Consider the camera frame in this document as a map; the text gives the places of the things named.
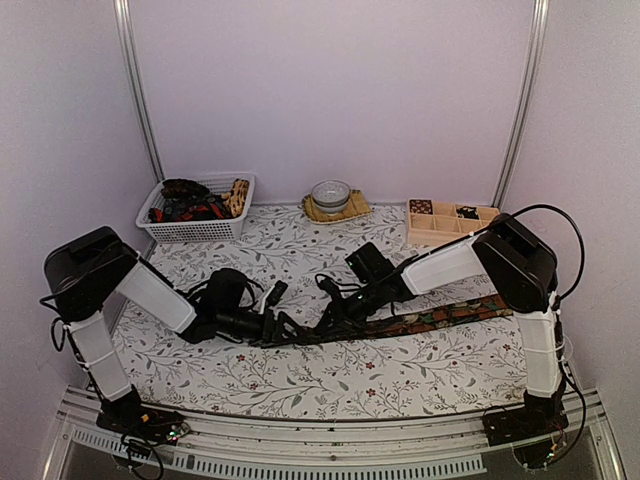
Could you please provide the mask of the brown green patterned tie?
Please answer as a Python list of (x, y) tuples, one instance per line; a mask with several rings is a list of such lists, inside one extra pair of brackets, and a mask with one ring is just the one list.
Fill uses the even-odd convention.
[(300, 326), (293, 332), (286, 332), (279, 345), (319, 345), (339, 341), (401, 337), (512, 314), (513, 310), (504, 300), (498, 294), (493, 294), (381, 320), (340, 320), (327, 328)]

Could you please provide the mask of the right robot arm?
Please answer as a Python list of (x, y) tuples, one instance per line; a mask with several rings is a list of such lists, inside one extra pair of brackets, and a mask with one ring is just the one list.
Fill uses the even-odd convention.
[(335, 327), (358, 327), (387, 304), (485, 274), (517, 320), (527, 372), (523, 407), (484, 415), (490, 444), (567, 427), (562, 397), (571, 384), (562, 366), (559, 310), (564, 297), (556, 291), (557, 257), (515, 215), (502, 213), (479, 231), (399, 265), (393, 265), (372, 243), (359, 248), (346, 262), (362, 285), (343, 297), (332, 280), (319, 281), (331, 301), (314, 328), (318, 335), (327, 337)]

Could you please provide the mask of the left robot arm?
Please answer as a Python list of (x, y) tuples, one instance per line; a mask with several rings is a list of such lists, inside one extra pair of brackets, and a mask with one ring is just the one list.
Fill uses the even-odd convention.
[(180, 417), (143, 406), (106, 324), (104, 307), (112, 298), (122, 298), (191, 344), (226, 336), (270, 346), (301, 343), (311, 336), (285, 313), (273, 312), (284, 283), (256, 297), (254, 281), (222, 268), (181, 290), (107, 226), (53, 250), (43, 269), (50, 293), (41, 304), (56, 312), (63, 325), (99, 395), (102, 418), (128, 434)]

